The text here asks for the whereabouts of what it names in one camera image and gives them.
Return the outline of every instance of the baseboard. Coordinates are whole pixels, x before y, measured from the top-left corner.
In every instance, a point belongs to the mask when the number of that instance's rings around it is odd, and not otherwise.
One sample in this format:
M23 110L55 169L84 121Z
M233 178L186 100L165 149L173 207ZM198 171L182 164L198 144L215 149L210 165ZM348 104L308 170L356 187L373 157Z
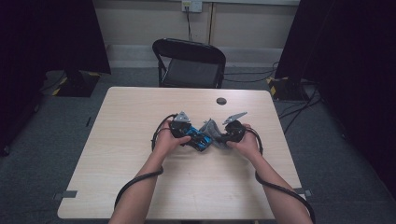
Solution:
M283 49L238 49L219 47L227 58L227 67L272 67ZM106 48L110 67L157 67L151 46L109 45Z

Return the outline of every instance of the person's right hand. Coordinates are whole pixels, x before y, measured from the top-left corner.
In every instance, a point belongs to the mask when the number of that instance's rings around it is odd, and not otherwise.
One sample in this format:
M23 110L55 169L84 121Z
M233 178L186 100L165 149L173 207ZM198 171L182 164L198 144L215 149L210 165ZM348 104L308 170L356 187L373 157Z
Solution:
M249 124L243 124L245 127L250 128ZM256 136L253 133L245 132L244 137L240 142L228 141L227 145L238 149L242 156L251 161L256 156L261 156L259 146L257 144Z

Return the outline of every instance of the electrical outlet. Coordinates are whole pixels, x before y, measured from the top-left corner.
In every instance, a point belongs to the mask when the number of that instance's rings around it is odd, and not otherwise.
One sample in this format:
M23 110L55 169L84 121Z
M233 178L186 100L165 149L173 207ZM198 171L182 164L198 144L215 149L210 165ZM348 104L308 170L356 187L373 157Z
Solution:
M202 12L202 1L181 1L181 11L185 12L186 7L189 12Z

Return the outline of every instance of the chair backrest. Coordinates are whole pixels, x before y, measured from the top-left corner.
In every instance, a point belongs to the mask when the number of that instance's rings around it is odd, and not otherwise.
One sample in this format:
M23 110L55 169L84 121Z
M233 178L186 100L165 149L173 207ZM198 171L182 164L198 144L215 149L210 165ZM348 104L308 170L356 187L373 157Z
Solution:
M179 60L222 64L224 70L226 59L221 50L211 45L172 38L156 40L152 45L159 62L161 56Z

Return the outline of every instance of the table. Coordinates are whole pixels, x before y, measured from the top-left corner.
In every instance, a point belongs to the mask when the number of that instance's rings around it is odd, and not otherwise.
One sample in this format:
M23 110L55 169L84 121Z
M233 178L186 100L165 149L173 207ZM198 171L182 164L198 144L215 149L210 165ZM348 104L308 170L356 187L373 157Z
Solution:
M227 104L217 104L219 97ZM166 116L180 111L197 129L213 119L222 131L224 120L247 111L239 120L259 133L263 156L293 188L301 187L269 92L113 87L67 188L77 195L63 198L58 216L110 218L119 190L149 156L153 132ZM148 219L274 218L253 166L236 150L178 147L163 168Z

